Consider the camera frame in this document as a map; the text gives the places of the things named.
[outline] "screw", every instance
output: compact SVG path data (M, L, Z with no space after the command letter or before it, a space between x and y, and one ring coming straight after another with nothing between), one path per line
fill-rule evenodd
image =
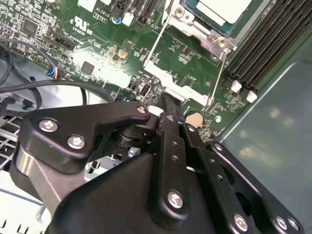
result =
M241 215L234 214L233 220L234 220L236 226L240 230L242 230L243 232L246 232L248 230L248 225L247 225L246 221L244 220L244 218Z
M225 40L224 40L224 39L219 39L218 42L217 42L217 45L218 45L220 48L225 47Z
M215 120L216 123L220 123L221 120L222 120L222 117L221 117L221 116L216 116L216 117L214 118L214 120Z
M129 150L128 156L129 156L129 157L133 157L133 155L135 155L134 150Z
M222 147L221 147L221 145L219 145L219 144L215 144L214 146L216 147L216 149L217 149L217 150L222 151Z
M296 222L292 218L288 218L288 222L292 225L293 228L296 229L296 231L299 230L298 225L296 224Z
M175 10L175 17L182 18L184 16L185 10L182 7L179 7Z
M189 128L189 130L190 130L191 132L195 132L195 129L194 129L193 126L189 125L188 128Z
M183 199L174 191L168 192L168 201L174 208L180 209L183 206Z
M49 119L41 121L39 127L41 130L49 133L55 132L59 128L55 121Z
M277 216L275 219L277 221L277 224L281 227L281 229L285 231L288 229L286 222L281 217Z
M146 113L145 109L144 109L143 107L141 107L141 106L139 106L139 107L137 108L137 111L139 111L139 112L142 113L142 114L145 114L145 113Z
M73 149L80 150L85 146L86 142L79 136L71 136L67 139L67 144Z

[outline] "green circuit board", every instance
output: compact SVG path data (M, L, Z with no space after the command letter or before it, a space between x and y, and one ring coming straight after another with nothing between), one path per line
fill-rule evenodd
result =
M77 0L60 0L55 5L44 0L0 0L0 37L37 45L57 62L66 79L100 86L109 90L113 98L123 101L139 100L145 105L157 105L164 89L158 78L144 71L143 63L161 30L163 4L160 1L156 5L152 20L138 33L132 27L113 23L112 7L100 0L96 1L92 12L79 6ZM81 28L76 27L77 19ZM51 29L53 33L75 41L76 48L66 50L51 46L46 38ZM16 49L16 54L48 68L44 59L34 51L25 46ZM165 30L152 61L170 73L176 84L190 86L206 95L212 93L220 69L220 62L212 61L211 54L197 39L186 37L173 27ZM115 79L128 76L130 86L120 88L110 84L106 81L107 76ZM149 85L150 90L142 96L139 92L144 85ZM209 108L187 100L183 103L183 110L184 113L191 110L202 112L205 120L199 132L203 139L207 139L212 134L219 135L247 105L246 99L219 87Z

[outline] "small component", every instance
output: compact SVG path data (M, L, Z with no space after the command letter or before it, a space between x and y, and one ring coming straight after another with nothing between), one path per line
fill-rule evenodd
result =
M81 71L87 75L91 75L94 70L94 65L88 63L87 61L83 62Z
M122 49L120 49L120 50L118 51L118 56L119 56L120 58L122 58L122 59L125 59L125 58L128 56L128 52L127 52L127 51L124 51L124 50L122 50Z
M231 86L232 82L228 79L221 84L221 88L225 90L228 90L229 88L231 88Z
M130 50L132 47L132 44L129 41L124 41L122 44L122 47L126 48L127 50Z
M53 35L53 32L54 32L53 28L52 28L52 27L49 27L48 30L47 30L47 35L48 35L49 37L51 37L51 36Z
M38 25L36 23L30 21L29 19L25 19L21 31L30 37L34 37L36 35L37 29Z
M136 87L137 86L135 84L132 84L132 83L129 83L129 85L128 85L128 89L131 89L132 91L135 91Z
M148 91L150 91L151 89L151 86L148 85L148 84L145 84L144 87L142 88L141 92L140 92L140 95L145 97L148 93Z
M142 49L141 54L145 56L145 55L147 55L147 52L148 52L148 50L144 48L144 49Z
M215 120L216 123L220 123L221 120L222 120L222 117L221 117L221 116L216 116L216 117L214 118L214 120Z
M123 100L123 95L118 94L117 97L115 98L115 101L122 101Z
M242 98L247 98L248 96L248 90L243 88L242 91L239 92L239 95L242 97Z
M202 128L204 125L204 116L200 111L192 110L186 113L185 122L195 128Z
M242 85L237 81L234 80L231 86L231 90L235 93L238 93L238 91L242 88Z
M190 47L185 47L183 54L185 56L188 56L188 55L190 55L191 52L192 52L192 50L190 49Z
M254 93L254 91L249 91L247 95L247 101L250 103L253 103L258 98L257 94Z
M121 18L120 17L117 17L117 18L112 17L112 22L113 22L113 24L116 24L116 25L121 24Z
M124 17L122 19L122 23L129 27L130 24L132 23L134 17L135 17L134 14L132 14L130 12L126 12L126 14L124 15Z
M119 56L118 55L114 55L113 60L118 61Z
M105 5L110 5L112 0L101 0L102 3L104 3Z

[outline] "cable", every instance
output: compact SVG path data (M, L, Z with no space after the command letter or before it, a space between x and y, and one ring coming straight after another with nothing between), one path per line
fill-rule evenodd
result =
M28 42L25 42L22 40L17 40L17 39L7 39L7 38L0 39L0 42L5 42L5 43L11 42L11 43L26 45L29 48L32 48L33 50L37 51L41 56L43 56L53 68L56 67L56 65L53 63L53 61L44 52L42 52L39 48L33 46L32 44L29 44Z
M82 95L82 105L85 106L87 105L87 93L86 93L86 90L83 89L83 88L80 88L80 91L81 91L81 95Z
M44 80L44 81L37 81L31 84L20 84L20 85L15 85L15 86L10 86L10 87L3 87L3 88L0 88L0 94L15 92L15 91L24 90L24 89L38 88L38 87L43 87L43 86L51 86L51 85L67 85L67 86L79 87L82 89L89 90L90 92L100 96L101 98L105 96L105 99L107 101L114 102L113 98L107 92L107 90L101 89L97 86L87 84L87 83L81 83L81 82L52 80L52 79Z
M10 53L9 48L6 45L0 44L0 47L6 51L6 53L7 53L6 55L9 57L8 67L7 67L6 71L4 72L2 78L0 79L0 85L2 85L3 83L6 82L6 80L9 78L9 75L11 73L12 66L13 66L13 56Z

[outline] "black bracket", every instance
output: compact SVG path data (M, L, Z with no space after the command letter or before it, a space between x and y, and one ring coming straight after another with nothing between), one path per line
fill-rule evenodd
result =
M65 174L84 170L94 150L95 137L102 135L104 144L122 125L144 124L149 112L139 102L115 102L33 111L24 118L19 133L20 146L30 155ZM43 131L40 123L51 120L55 131ZM68 144L71 136L85 142L81 149Z

